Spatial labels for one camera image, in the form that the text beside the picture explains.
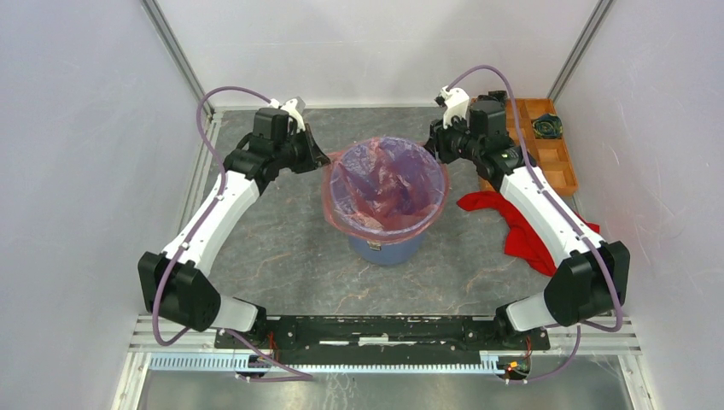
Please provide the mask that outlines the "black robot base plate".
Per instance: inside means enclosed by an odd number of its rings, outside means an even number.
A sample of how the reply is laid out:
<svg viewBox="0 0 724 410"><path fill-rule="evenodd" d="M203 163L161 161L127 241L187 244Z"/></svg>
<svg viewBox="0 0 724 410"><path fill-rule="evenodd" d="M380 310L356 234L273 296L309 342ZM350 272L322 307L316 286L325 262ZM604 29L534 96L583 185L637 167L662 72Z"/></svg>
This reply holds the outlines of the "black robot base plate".
<svg viewBox="0 0 724 410"><path fill-rule="evenodd" d="M285 365L463 365L485 352L547 351L542 328L502 331L486 316L269 316L244 337Z"/></svg>

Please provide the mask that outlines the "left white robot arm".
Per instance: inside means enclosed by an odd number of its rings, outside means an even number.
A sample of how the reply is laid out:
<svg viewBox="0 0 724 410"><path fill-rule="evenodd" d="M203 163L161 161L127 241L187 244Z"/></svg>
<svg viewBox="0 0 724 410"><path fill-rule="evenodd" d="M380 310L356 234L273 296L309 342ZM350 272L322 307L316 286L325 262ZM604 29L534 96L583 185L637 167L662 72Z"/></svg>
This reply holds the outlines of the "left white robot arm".
<svg viewBox="0 0 724 410"><path fill-rule="evenodd" d="M221 295L207 276L237 221L282 170L307 173L329 164L302 111L299 98L259 109L253 130L225 157L187 226L159 254L141 257L137 268L150 313L194 331L231 328L252 349L266 341L262 308Z"/></svg>

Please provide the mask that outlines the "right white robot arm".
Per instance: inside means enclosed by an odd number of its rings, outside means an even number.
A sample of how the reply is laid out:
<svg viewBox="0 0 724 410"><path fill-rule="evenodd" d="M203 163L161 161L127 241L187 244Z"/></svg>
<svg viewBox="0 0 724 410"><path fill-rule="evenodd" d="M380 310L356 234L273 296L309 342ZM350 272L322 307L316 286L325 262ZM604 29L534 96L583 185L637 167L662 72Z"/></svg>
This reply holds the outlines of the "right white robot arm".
<svg viewBox="0 0 724 410"><path fill-rule="evenodd" d="M530 224L556 269L543 291L497 309L495 342L513 349L535 328L591 325L592 317L607 311L616 315L609 330L618 331L628 284L627 247L604 240L560 198L524 143L510 138L502 102L472 102L460 91L435 101L444 112L431 123L425 149L445 164L471 161L479 177Z"/></svg>

